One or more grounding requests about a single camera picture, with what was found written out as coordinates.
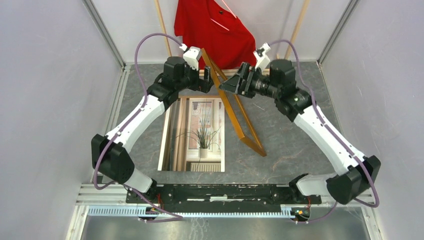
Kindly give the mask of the brown wooden picture frame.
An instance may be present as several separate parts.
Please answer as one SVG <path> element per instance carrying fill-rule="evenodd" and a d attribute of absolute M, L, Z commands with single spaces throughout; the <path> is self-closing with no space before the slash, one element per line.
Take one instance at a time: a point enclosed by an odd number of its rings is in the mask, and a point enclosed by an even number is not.
<path fill-rule="evenodd" d="M 267 156 L 266 150 L 247 114 L 245 107 L 242 104 L 241 99 L 234 93 L 229 93 L 219 88 L 220 84 L 228 80 L 228 74 L 221 70 L 213 59 L 208 55 L 207 51 L 202 48 L 202 59 L 207 67 L 210 67 L 210 76 L 217 89 L 218 95 L 221 98 L 225 111 L 229 117 L 229 120 L 234 128 L 234 131 L 238 139 L 248 146 L 250 149 L 255 151 L 258 155 L 265 157 Z M 248 132 L 251 133 L 252 137 L 245 134 L 241 126 L 241 120 L 244 120 L 247 125 Z"/>

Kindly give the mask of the plant photo print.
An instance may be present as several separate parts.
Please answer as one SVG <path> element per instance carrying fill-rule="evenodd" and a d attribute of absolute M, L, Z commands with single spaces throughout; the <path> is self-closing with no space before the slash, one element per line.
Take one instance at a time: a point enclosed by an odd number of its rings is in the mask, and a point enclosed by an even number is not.
<path fill-rule="evenodd" d="M 157 169 L 225 171 L 225 107 L 219 96 L 181 96 L 169 107 Z"/>

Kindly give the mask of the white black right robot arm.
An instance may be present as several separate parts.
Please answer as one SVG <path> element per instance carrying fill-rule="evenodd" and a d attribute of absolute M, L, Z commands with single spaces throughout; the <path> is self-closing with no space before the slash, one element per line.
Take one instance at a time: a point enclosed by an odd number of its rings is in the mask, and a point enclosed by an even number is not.
<path fill-rule="evenodd" d="M 365 204 L 359 195 L 370 189 L 374 196 L 372 207 L 379 206 L 375 180 L 381 161 L 349 143 L 324 116 L 312 93 L 297 87 L 296 70 L 290 60 L 272 60 L 268 75 L 244 62 L 219 89 L 246 98 L 257 94 L 270 97 L 278 111 L 303 130 L 331 163 L 334 173 L 305 173 L 291 181 L 294 187 L 288 196 L 293 203 L 302 204 L 312 195 L 330 195 L 343 205 L 352 200 Z"/>

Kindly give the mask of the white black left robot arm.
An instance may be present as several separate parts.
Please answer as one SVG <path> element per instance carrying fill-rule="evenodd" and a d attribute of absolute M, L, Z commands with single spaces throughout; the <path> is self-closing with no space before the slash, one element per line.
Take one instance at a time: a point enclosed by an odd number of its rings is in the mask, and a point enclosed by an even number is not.
<path fill-rule="evenodd" d="M 207 93 L 213 81 L 200 78 L 199 57 L 171 56 L 163 72 L 147 88 L 147 94 L 137 107 L 106 135 L 96 134 L 91 140 L 92 167 L 114 183 L 138 191 L 145 204 L 157 198 L 157 182 L 136 169 L 130 157 L 135 142 L 147 127 L 178 99 L 185 89 Z"/>

